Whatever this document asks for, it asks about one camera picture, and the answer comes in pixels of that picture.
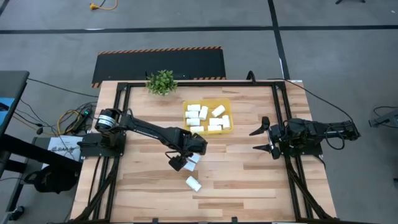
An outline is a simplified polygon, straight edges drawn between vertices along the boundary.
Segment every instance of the plastic tray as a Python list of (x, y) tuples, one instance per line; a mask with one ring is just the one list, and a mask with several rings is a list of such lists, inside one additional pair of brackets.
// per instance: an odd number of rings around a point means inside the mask
[[(185, 112), (188, 111), (188, 105), (199, 104), (200, 108), (202, 106), (207, 106), (209, 108), (207, 112), (207, 117), (205, 121), (200, 121), (200, 126), (204, 126), (205, 131), (198, 132), (198, 134), (208, 135), (208, 134), (228, 134), (234, 129), (234, 123), (232, 119), (232, 109), (231, 102), (229, 99), (208, 99), (208, 100), (186, 100), (183, 103), (183, 117), (184, 117), (184, 128), (186, 130), (190, 130), (189, 126), (187, 126), (187, 119), (185, 117)], [(207, 126), (209, 125), (209, 118), (212, 118), (211, 112), (216, 109), (219, 105), (223, 105), (225, 107), (224, 113), (220, 114), (217, 118), (222, 118), (223, 115), (229, 116), (229, 122), (231, 123), (231, 129), (229, 130), (221, 130), (221, 131), (208, 131)]]

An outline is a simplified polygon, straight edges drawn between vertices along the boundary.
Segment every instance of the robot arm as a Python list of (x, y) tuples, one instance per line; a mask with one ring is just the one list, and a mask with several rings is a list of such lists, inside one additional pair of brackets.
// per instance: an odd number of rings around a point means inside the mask
[(169, 164), (179, 171), (186, 163), (187, 157), (198, 153), (206, 153), (207, 142), (199, 134), (190, 131), (168, 127), (163, 128), (133, 117), (132, 114), (122, 113), (115, 109), (102, 110), (98, 117), (95, 129), (103, 135), (102, 144), (112, 146), (118, 134), (124, 131), (134, 131), (145, 136), (158, 139), (163, 145), (175, 150), (180, 155), (170, 158)]
[(291, 156), (297, 154), (313, 154), (313, 148), (320, 148), (319, 144), (322, 140), (330, 138), (340, 138), (343, 140), (354, 141), (360, 137), (355, 124), (352, 121), (344, 121), (340, 123), (320, 123), (317, 121), (307, 121), (304, 119), (293, 118), (287, 121), (284, 127), (279, 125), (269, 126), (269, 118), (262, 118), (262, 125), (259, 129), (250, 134), (250, 136), (262, 134), (265, 131), (268, 133), (269, 144), (263, 146), (256, 146), (254, 149), (260, 149), (272, 154), (274, 159), (280, 156), (280, 150), (276, 143), (286, 144), (289, 146), (289, 153)]

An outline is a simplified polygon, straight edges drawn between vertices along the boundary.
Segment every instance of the wooden table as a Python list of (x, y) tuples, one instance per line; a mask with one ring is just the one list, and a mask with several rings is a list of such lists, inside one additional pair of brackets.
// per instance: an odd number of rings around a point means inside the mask
[[(116, 85), (117, 82), (103, 82), (96, 116), (102, 109), (113, 107)], [(311, 119), (305, 92), (286, 85), (293, 117)], [(283, 157), (273, 160), (267, 152), (252, 149), (268, 142), (266, 134), (249, 137), (260, 126), (262, 116), (268, 116), (271, 125), (277, 123), (270, 87), (178, 87), (177, 92), (168, 96), (151, 95), (143, 87), (133, 87), (129, 107), (135, 117), (144, 121), (182, 128), (183, 101), (209, 98), (230, 99), (234, 131), (205, 136), (207, 153), (193, 172), (175, 172), (164, 155), (165, 146), (155, 139), (127, 132), (112, 222), (150, 222), (154, 217), (160, 222), (230, 222), (233, 216), (240, 222), (295, 220)], [(87, 205), (96, 160), (89, 158), (83, 163), (71, 218)], [(302, 160), (309, 191), (327, 213), (335, 216), (323, 164), (313, 156), (302, 156)], [(101, 165), (93, 192), (98, 186), (100, 169)], [(198, 192), (185, 183), (190, 175), (202, 185)], [(302, 195), (297, 192), (305, 217)], [(100, 218), (107, 195), (103, 197)]]

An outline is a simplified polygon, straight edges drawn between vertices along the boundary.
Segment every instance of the potted plant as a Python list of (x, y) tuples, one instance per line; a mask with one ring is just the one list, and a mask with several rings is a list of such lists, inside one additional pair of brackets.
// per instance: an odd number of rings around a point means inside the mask
[(158, 73), (158, 75), (152, 73), (150, 77), (147, 77), (146, 87), (150, 93), (164, 96), (177, 89), (177, 82), (173, 79), (173, 71), (161, 70)]

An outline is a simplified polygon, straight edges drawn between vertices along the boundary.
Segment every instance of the black mat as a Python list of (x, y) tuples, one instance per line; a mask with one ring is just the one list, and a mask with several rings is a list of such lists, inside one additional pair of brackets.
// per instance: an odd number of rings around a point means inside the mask
[(93, 88), (103, 81), (145, 80), (146, 73), (172, 70), (174, 79), (225, 79), (221, 47), (119, 50), (100, 52), (93, 76)]

